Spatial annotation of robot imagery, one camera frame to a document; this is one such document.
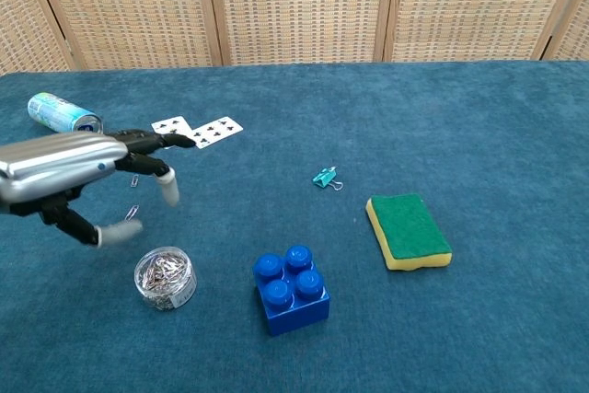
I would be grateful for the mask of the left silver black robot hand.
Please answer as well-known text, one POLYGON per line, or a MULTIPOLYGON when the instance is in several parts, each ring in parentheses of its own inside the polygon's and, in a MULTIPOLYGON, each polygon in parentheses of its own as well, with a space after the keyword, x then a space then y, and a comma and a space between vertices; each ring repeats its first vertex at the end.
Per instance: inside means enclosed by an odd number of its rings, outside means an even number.
POLYGON ((193 148, 179 133, 139 129, 115 133, 68 132, 1 147, 1 212, 25 217, 38 214, 80 243, 95 248, 126 241, 142 231, 132 218, 107 226, 94 225, 69 207, 89 183, 116 170, 153 176, 170 206, 179 202, 174 168, 150 155, 159 148, 193 148))

